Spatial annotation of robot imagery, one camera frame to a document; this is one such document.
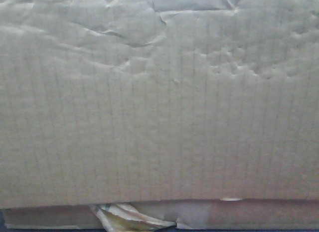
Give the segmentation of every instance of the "dark floor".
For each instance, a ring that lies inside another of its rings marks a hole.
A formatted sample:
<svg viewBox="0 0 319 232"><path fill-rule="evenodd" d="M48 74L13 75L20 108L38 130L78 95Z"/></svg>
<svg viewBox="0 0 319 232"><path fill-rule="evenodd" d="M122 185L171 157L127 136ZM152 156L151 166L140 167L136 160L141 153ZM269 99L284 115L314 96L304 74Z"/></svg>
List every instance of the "dark floor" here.
<svg viewBox="0 0 319 232"><path fill-rule="evenodd" d="M4 219L2 213L0 212L0 232L104 232L104 230L17 230L17 229L7 229L4 226ZM217 231L217 230L177 230L175 228L166 228L159 230L158 232L227 232L227 231ZM262 231L262 232L319 232L319 230L294 230L294 231Z"/></svg>

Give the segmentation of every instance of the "wrinkled cardboard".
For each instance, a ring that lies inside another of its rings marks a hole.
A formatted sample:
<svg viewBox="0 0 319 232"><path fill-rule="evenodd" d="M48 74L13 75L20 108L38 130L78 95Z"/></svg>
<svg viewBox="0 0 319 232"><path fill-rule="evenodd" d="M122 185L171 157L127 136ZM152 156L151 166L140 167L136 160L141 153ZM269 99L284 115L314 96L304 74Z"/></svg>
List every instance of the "wrinkled cardboard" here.
<svg viewBox="0 0 319 232"><path fill-rule="evenodd" d="M0 207L319 199L319 0L0 0Z"/></svg>

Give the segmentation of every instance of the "brown cardboard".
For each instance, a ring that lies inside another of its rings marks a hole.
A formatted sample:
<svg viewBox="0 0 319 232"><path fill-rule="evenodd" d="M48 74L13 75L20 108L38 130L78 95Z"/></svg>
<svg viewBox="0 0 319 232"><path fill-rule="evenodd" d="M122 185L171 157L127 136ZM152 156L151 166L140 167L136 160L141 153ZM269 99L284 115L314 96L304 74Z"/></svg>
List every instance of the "brown cardboard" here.
<svg viewBox="0 0 319 232"><path fill-rule="evenodd" d="M0 2L0 208L319 199L319 0Z"/></svg>

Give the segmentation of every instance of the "cardboard surface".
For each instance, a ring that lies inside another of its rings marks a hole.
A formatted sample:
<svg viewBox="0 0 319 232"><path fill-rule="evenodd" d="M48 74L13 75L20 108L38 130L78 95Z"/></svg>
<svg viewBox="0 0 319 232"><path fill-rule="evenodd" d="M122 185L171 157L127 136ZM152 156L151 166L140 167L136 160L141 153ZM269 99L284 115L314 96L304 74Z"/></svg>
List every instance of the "cardboard surface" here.
<svg viewBox="0 0 319 232"><path fill-rule="evenodd" d="M319 0L0 0L0 207L319 199Z"/></svg>

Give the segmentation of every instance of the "cardboard box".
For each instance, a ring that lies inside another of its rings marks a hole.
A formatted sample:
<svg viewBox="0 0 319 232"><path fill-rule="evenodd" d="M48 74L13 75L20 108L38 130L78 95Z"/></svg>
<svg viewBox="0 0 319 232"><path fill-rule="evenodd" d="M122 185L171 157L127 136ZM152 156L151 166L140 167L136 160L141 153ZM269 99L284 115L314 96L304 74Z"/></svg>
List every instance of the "cardboard box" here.
<svg viewBox="0 0 319 232"><path fill-rule="evenodd" d="M319 199L319 0L0 2L0 208Z"/></svg>

